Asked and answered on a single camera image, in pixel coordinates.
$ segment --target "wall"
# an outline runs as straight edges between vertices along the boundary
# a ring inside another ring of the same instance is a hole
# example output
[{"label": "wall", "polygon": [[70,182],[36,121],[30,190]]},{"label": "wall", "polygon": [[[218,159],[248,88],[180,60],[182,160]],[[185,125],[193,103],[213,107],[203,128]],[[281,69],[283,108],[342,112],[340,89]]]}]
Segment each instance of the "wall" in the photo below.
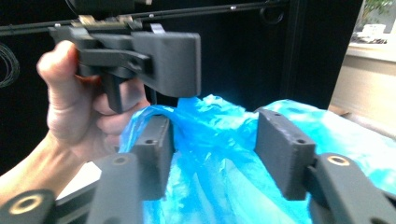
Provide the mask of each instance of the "wall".
[{"label": "wall", "polygon": [[372,121],[396,139],[396,48],[350,46],[332,105]]}]

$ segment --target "black mount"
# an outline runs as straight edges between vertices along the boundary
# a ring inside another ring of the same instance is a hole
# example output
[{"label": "black mount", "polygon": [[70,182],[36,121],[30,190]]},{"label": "black mount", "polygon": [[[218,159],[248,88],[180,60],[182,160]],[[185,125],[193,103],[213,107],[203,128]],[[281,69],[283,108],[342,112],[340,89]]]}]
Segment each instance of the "black mount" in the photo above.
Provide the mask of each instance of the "black mount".
[{"label": "black mount", "polygon": [[171,97],[192,97],[201,91],[201,41],[198,34],[142,31],[142,23],[122,19],[49,28],[55,42],[69,40],[78,49],[78,74],[102,78],[110,107],[122,113],[121,82],[138,77]]},{"label": "black mount", "polygon": [[396,197],[381,192],[353,160],[315,154],[316,144],[282,115],[259,109],[255,151],[287,200],[304,200],[314,223],[396,223]]}]

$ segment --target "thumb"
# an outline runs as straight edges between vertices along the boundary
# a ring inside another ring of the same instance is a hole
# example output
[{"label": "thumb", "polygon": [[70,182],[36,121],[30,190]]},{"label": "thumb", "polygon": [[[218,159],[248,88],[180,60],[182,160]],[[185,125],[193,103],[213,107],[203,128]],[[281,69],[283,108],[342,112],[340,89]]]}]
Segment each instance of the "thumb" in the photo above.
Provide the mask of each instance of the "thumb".
[{"label": "thumb", "polygon": [[69,41],[59,43],[40,58],[37,72],[49,87],[49,100],[53,105],[69,107],[78,99],[81,85],[75,77],[77,63],[77,50]]}]

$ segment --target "black 3d-printed part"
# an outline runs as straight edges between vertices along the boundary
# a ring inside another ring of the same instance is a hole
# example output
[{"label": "black 3d-printed part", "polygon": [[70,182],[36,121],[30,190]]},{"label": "black 3d-printed part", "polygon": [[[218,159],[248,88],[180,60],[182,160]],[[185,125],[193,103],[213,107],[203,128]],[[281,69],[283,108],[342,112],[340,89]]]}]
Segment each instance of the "black 3d-printed part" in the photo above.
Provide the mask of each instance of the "black 3d-printed part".
[{"label": "black 3d-printed part", "polygon": [[152,117],[131,150],[139,159],[141,200],[158,200],[164,195],[174,152],[170,120]]},{"label": "black 3d-printed part", "polygon": [[288,200],[303,200],[304,169],[312,164],[315,143],[282,115],[258,109],[259,126],[255,152]]},{"label": "black 3d-printed part", "polygon": [[56,201],[57,224],[85,223],[99,180]]},{"label": "black 3d-printed part", "polygon": [[88,214],[88,224],[142,223],[139,162],[135,154],[114,154],[102,160],[102,174]]},{"label": "black 3d-printed part", "polygon": [[353,160],[325,153],[317,156],[309,169],[318,182],[333,216],[319,203],[310,204],[314,223],[390,224],[396,223],[396,211],[387,197],[377,189]]},{"label": "black 3d-printed part", "polygon": [[198,34],[132,33],[134,50],[149,55],[153,76],[139,76],[152,89],[172,97],[201,92],[201,38]]},{"label": "black 3d-printed part", "polygon": [[1,224],[55,223],[55,198],[48,189],[26,191],[4,204],[0,209]]}]

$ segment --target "plastic bag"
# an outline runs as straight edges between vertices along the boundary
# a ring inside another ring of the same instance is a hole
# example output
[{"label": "plastic bag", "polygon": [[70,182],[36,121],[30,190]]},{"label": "plastic bag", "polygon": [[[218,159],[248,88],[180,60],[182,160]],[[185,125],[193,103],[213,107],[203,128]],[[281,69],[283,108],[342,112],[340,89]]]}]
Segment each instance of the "plastic bag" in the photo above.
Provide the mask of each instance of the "plastic bag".
[{"label": "plastic bag", "polygon": [[[389,155],[396,153],[394,142],[312,106],[286,100],[266,108],[310,135],[318,144],[317,153],[350,156],[380,188],[395,191],[395,165],[376,162],[396,158]],[[144,202],[146,223],[311,223],[307,200],[286,201],[253,151],[257,114],[213,95],[180,99],[177,108],[149,106],[132,117],[121,136],[120,152],[128,152],[150,117],[158,114],[172,120],[177,152],[165,197]],[[368,134],[364,141],[377,147],[360,151],[356,140],[361,134]]]}]

